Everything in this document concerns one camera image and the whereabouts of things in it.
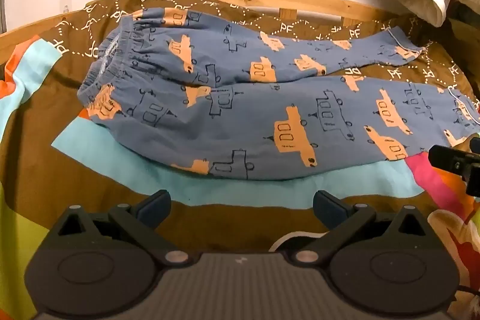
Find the brown patterned bed cover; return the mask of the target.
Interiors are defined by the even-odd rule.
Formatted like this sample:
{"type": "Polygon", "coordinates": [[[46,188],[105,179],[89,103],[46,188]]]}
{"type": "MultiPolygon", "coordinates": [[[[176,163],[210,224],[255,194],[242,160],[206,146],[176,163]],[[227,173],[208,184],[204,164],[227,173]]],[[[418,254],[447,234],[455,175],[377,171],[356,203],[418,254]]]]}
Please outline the brown patterned bed cover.
{"type": "Polygon", "coordinates": [[[284,235],[321,233],[311,203],[329,190],[348,202],[393,212],[405,204],[426,214],[451,251],[460,281],[479,290],[479,204],[461,179],[424,156],[377,163],[289,182],[208,179],[153,165],[115,143],[86,118],[77,90],[98,47],[120,18],[148,7],[218,15],[255,31],[298,39],[367,37],[401,27],[425,54],[403,67],[346,69],[370,77],[458,88],[479,98],[479,34],[458,22],[435,29],[411,16],[385,23],[320,23],[281,19],[220,0],[97,0],[47,25],[36,23],[1,40],[1,316],[30,319],[34,307],[24,270],[64,210],[103,212],[164,188],[172,212],[162,235],[188,251],[263,252],[284,235]]]}

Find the wooden bed frame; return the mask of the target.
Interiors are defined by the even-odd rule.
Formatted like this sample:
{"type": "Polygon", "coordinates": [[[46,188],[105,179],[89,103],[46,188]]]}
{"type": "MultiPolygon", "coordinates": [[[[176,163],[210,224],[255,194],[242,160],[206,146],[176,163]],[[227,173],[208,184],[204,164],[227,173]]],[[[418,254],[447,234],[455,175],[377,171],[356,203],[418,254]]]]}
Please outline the wooden bed frame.
{"type": "MultiPolygon", "coordinates": [[[[82,13],[88,13],[94,6],[109,0],[96,0],[86,4],[82,13]]],[[[152,0],[135,0],[137,2],[152,0]]],[[[179,3],[181,6],[196,7],[198,4],[225,3],[229,6],[246,8],[248,10],[272,10],[277,17],[287,21],[297,19],[301,15],[311,17],[312,14],[333,15],[340,18],[343,26],[371,20],[394,18],[402,13],[391,11],[385,7],[372,7],[350,0],[159,0],[179,3]]]]}

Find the blue pants with orange cars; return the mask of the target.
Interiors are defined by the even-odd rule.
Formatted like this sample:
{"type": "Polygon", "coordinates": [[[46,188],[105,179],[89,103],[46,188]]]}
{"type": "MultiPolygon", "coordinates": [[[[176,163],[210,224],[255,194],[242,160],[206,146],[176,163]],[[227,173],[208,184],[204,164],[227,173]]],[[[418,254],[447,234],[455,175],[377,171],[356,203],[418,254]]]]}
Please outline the blue pants with orange cars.
{"type": "Polygon", "coordinates": [[[294,179],[397,161],[479,131],[456,90],[352,74],[422,49],[400,28],[299,40],[175,8],[121,18],[78,90],[134,153],[201,175],[294,179]]]}

